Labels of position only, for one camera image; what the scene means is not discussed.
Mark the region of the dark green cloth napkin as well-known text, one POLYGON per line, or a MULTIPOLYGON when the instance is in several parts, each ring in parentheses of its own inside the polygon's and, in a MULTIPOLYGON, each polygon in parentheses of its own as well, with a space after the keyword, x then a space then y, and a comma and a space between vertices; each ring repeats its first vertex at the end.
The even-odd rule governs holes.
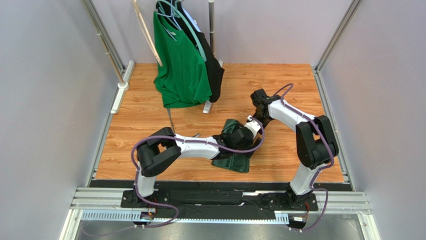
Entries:
MULTIPOLYGON (((231 133, 232 130, 236 130, 238 127, 244 127, 245 124, 239 122, 236 119, 227 119, 223 126, 223 130, 225 133, 231 133)), ((237 153, 227 159, 213 159, 211 164, 217 168, 226 169, 229 171, 237 172, 237 173, 248 173, 250 168, 250 158, 243 155, 244 153, 250 153, 256 151, 256 149, 261 145, 262 137, 256 136, 253 138, 253 145, 251 149, 248 150, 236 150, 236 149, 225 149, 234 153, 237 153)))

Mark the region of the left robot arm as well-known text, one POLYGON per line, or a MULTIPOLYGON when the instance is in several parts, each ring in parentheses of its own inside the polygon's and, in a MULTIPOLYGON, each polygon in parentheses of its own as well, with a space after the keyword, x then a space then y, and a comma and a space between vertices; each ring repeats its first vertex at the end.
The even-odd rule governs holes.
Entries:
POLYGON ((151 136, 137 142, 130 158, 136 168, 132 196, 125 199, 136 206, 147 206, 149 196, 154 193, 158 175, 176 160, 201 158, 213 163, 227 163, 234 158, 245 158, 256 148, 257 133, 246 126, 206 138, 187 137, 175 134, 164 127, 151 136))

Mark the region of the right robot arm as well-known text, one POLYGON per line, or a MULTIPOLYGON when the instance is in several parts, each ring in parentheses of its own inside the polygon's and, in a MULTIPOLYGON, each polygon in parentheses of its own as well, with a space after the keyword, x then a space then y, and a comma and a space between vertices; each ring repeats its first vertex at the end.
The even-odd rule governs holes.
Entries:
POLYGON ((295 132, 300 164, 285 192, 285 203, 288 208, 298 209, 312 194, 320 172, 330 167, 339 154, 331 121, 325 115, 307 114, 281 96, 268 96, 264 89, 255 90, 250 98, 256 108, 254 117, 264 127, 277 120, 295 132))

